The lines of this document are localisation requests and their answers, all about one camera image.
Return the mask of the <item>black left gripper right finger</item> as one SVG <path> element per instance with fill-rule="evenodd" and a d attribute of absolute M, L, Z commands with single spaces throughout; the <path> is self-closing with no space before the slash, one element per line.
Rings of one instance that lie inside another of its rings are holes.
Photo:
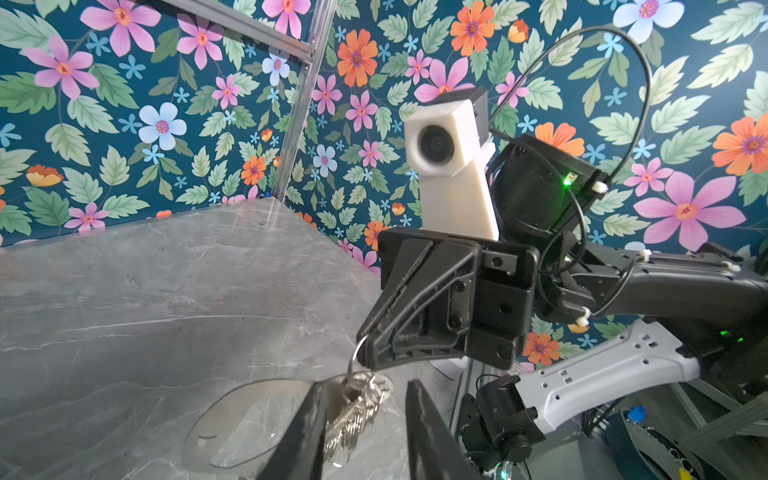
<path fill-rule="evenodd" d="M 420 380 L 411 380 L 407 385 L 406 425 L 411 479 L 480 478 Z"/>

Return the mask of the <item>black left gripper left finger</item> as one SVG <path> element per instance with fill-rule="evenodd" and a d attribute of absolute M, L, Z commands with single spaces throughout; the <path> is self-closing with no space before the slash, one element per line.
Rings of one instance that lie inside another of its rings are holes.
<path fill-rule="evenodd" d="M 326 418 L 326 384 L 315 382 L 257 479 L 321 479 Z"/>

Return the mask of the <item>silver keys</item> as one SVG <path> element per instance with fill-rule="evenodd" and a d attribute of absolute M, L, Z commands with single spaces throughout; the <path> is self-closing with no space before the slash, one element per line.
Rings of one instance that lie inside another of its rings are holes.
<path fill-rule="evenodd" d="M 323 458 L 326 464 L 344 467 L 364 431 L 375 422 L 382 404 L 394 388 L 390 378 L 373 370 L 355 369 L 358 354 L 368 340 L 364 335 L 348 362 L 347 371 L 330 380 L 331 401 L 326 421 Z"/>

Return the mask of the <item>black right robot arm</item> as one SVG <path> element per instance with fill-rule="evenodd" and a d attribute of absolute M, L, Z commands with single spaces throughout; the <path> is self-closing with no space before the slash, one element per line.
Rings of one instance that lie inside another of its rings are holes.
<path fill-rule="evenodd" d="M 358 360 L 379 370 L 467 356 L 499 369 L 527 354 L 534 317 L 637 315 L 660 323 L 706 377 L 742 384 L 767 374 L 767 282 L 707 244 L 646 254 L 575 237 L 596 200 L 597 168 L 531 136 L 489 164 L 499 240 L 387 230 L 382 293 L 361 327 Z"/>

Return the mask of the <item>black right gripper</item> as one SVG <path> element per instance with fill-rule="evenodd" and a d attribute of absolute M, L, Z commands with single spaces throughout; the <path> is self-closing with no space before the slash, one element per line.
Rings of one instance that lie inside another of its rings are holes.
<path fill-rule="evenodd" d="M 530 246 L 394 228 L 379 240 L 382 293 L 358 331 L 367 369 L 469 357 L 507 369 L 533 316 Z"/>

